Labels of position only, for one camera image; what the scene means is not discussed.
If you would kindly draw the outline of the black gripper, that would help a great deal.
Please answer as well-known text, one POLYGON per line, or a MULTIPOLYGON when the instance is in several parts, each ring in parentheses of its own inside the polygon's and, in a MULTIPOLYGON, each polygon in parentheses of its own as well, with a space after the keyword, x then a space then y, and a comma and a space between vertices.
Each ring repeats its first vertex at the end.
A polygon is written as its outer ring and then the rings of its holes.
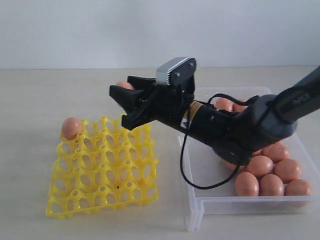
POLYGON ((109 96, 125 111, 121 126, 133 130, 147 123, 158 121, 182 133, 195 133, 198 118, 192 117, 195 86, 177 87, 155 85, 155 78, 128 76, 127 82, 134 89, 117 85, 109 87, 109 96))

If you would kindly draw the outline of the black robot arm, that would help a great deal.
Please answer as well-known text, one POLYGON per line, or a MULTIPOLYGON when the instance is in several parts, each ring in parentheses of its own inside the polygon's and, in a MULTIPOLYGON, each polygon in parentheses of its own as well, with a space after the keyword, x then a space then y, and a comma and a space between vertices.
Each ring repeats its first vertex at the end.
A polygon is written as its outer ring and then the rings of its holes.
POLYGON ((194 67, 180 66, 160 78, 129 76, 132 89, 111 85, 109 95, 125 111, 121 125, 133 130, 152 121, 210 146, 232 164, 248 163, 253 152, 290 137, 298 119, 320 107, 320 70, 278 95, 255 96, 240 113, 196 101, 194 67))

